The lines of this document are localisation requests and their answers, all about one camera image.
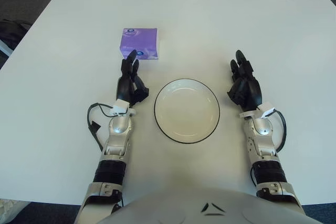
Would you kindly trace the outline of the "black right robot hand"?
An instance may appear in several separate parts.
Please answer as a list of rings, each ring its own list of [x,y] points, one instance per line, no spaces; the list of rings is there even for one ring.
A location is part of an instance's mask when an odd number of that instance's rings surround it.
[[[227,92],[229,98],[243,112],[256,110],[262,104],[262,94],[259,82],[253,76],[253,68],[244,54],[236,51],[236,60],[231,60],[233,85]]]

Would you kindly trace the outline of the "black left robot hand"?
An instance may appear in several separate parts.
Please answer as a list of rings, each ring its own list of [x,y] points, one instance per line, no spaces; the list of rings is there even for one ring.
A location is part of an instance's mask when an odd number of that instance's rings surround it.
[[[142,102],[149,96],[149,89],[138,76],[139,60],[137,51],[132,50],[126,59],[122,60],[122,76],[118,80],[116,98],[129,102],[130,107]]]

